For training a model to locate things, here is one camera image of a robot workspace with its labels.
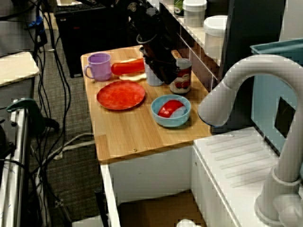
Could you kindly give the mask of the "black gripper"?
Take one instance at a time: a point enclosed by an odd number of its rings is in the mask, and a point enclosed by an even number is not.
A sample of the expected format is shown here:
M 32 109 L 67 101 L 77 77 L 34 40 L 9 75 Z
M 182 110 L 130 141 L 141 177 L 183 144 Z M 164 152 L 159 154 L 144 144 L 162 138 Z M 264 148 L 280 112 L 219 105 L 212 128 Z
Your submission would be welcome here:
M 178 76 L 178 66 L 171 54 L 173 43 L 170 38 L 139 38 L 140 52 L 148 61 L 156 77 L 169 85 Z

